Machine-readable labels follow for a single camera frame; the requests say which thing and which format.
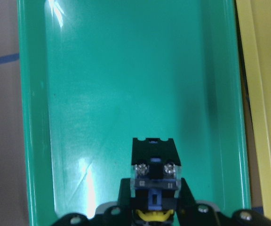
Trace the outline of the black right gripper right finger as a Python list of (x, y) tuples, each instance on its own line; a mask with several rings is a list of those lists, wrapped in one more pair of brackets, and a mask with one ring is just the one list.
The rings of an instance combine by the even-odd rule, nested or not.
[(212, 205), (197, 202), (184, 178), (177, 200), (176, 215), (180, 226), (221, 226), (219, 216)]

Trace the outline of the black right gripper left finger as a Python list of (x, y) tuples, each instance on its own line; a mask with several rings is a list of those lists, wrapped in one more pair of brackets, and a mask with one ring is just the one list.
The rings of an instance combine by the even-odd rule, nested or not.
[(130, 179), (123, 178), (117, 201), (107, 202), (97, 207), (98, 226), (135, 226), (134, 207), (132, 207)]

